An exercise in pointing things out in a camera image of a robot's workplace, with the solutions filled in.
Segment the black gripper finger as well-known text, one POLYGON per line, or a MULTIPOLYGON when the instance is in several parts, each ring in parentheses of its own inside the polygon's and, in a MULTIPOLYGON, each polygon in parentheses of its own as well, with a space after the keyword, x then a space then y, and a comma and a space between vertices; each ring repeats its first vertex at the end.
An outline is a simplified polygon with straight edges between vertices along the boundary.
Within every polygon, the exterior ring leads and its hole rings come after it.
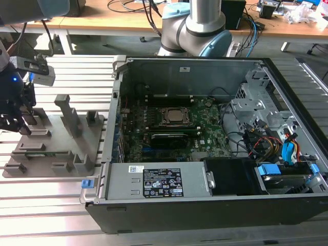
POLYGON ((22 116, 22 120, 23 120, 23 126, 20 129, 21 135, 30 135, 31 134, 31 130, 29 129, 28 125, 32 125, 33 124, 33 116, 31 116, 31 115, 23 115, 22 116))
POLYGON ((17 119, 10 115, 1 114, 1 130, 19 132, 20 128, 21 127, 17 119))

